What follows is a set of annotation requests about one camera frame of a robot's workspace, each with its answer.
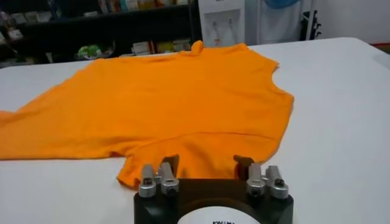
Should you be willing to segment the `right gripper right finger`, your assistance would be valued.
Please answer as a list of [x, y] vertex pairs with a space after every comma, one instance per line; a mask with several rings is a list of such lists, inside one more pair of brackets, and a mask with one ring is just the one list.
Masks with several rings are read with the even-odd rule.
[[284, 200], [289, 196], [289, 187], [285, 183], [278, 166], [269, 166], [265, 173], [261, 163], [252, 158], [235, 155], [235, 178], [246, 182], [247, 193], [253, 197], [269, 194], [271, 197]]

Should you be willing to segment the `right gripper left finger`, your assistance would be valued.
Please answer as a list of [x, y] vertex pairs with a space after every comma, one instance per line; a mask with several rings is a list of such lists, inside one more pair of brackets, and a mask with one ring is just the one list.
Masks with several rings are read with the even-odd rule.
[[138, 194], [143, 198], [152, 198], [157, 194], [157, 187], [167, 197], [174, 197], [179, 192], [179, 179], [176, 177], [179, 165], [179, 155], [163, 158], [157, 173], [151, 164], [143, 166]]

